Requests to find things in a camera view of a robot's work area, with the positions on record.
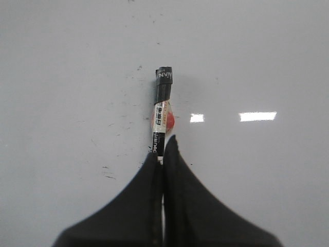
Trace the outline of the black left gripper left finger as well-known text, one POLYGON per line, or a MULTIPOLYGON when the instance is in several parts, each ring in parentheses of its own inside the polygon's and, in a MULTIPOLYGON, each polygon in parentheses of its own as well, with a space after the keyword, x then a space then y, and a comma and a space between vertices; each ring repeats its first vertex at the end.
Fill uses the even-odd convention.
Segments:
POLYGON ((162 183, 162 165, 150 152, 120 194, 65 229, 53 246, 162 246, 162 183))

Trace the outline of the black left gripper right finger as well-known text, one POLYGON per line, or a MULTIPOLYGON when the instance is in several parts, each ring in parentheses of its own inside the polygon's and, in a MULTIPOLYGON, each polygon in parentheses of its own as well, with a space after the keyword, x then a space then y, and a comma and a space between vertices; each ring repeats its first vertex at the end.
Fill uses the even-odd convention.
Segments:
POLYGON ((272 233, 218 200, 183 159, 176 137, 164 151, 166 246, 282 246, 272 233))

